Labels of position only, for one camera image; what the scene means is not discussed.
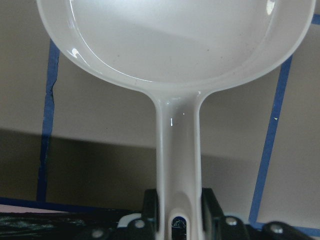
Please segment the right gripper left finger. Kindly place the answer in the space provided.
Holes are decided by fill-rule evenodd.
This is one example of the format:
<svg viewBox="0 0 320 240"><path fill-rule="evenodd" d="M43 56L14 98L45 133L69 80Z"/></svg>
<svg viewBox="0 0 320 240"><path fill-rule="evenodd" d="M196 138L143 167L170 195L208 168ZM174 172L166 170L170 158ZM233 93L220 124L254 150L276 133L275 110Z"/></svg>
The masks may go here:
<svg viewBox="0 0 320 240"><path fill-rule="evenodd" d="M153 232L160 227L159 200L156 189L147 189L144 192L141 218Z"/></svg>

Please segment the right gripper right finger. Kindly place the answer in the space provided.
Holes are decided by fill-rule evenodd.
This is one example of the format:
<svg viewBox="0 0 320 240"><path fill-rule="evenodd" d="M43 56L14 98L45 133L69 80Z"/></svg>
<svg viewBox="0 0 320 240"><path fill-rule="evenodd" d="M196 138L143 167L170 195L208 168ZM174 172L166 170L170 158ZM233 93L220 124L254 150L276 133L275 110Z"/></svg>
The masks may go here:
<svg viewBox="0 0 320 240"><path fill-rule="evenodd" d="M203 230L214 232L224 213L211 188L202 188L201 211Z"/></svg>

